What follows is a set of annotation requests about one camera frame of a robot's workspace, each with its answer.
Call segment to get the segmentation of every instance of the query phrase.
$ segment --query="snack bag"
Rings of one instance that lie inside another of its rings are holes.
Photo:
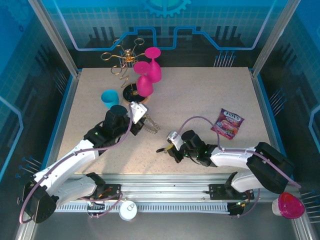
[[[219,134],[231,140],[237,134],[240,125],[244,120],[244,118],[238,116],[237,114],[221,108],[220,115],[214,125]]]

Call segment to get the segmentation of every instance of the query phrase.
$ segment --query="white lid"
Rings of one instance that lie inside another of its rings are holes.
[[[133,201],[125,201],[120,207],[120,218],[126,221],[131,221],[137,215],[138,208]]]

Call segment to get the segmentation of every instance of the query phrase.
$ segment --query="speckled beige surface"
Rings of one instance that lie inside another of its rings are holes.
[[[139,77],[128,71],[131,81]],[[107,108],[101,94],[107,89],[118,92],[123,103],[122,82],[112,75],[110,68],[85,68],[79,80],[71,112],[62,140],[59,158],[68,153],[98,122],[105,117]],[[131,133],[117,148],[106,151],[98,159],[82,168],[80,173],[117,174],[209,174],[231,173],[234,167],[204,167],[185,158],[175,160],[156,150],[167,146],[166,136],[177,131],[191,116],[200,115],[215,122],[221,108],[245,118],[233,140],[221,137],[224,147],[251,147],[269,138],[258,104],[256,93],[245,67],[165,67],[162,80],[154,84],[154,92],[146,102],[149,115],[161,130],[151,134],[144,129]],[[217,137],[211,126],[202,119],[190,121],[184,131],[193,129],[203,141],[216,144]]]

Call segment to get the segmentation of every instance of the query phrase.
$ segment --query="blue cup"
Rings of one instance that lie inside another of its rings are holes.
[[[102,93],[101,100],[107,108],[111,108],[114,105],[119,105],[118,93],[115,90],[109,89]]]

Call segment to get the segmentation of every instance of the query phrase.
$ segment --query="glass wall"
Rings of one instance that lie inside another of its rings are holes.
[[[19,181],[41,168],[70,74],[28,1],[0,1],[0,33],[0,238],[14,239]]]
[[[320,192],[319,8],[317,0],[301,0],[260,73],[283,149],[296,166],[294,177],[302,183],[303,191],[314,189],[317,194]]]
[[[112,67],[114,40],[162,50],[162,67],[252,67],[287,0],[43,0],[78,68]]]

